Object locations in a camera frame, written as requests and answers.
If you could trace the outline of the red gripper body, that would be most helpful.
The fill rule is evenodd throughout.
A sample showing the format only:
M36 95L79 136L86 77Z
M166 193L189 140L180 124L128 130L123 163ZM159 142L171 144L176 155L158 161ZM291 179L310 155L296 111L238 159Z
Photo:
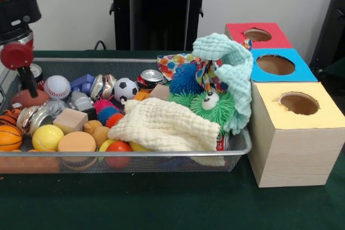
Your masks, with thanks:
M29 67L33 59L33 40L25 44L13 41L1 49L1 63L10 70Z

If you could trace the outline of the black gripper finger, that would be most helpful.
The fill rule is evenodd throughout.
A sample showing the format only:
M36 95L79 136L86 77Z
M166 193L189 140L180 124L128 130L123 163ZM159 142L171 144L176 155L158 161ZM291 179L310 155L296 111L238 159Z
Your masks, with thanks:
M20 67L17 69L22 85L29 90L31 97L37 97L36 81L33 77L29 66Z

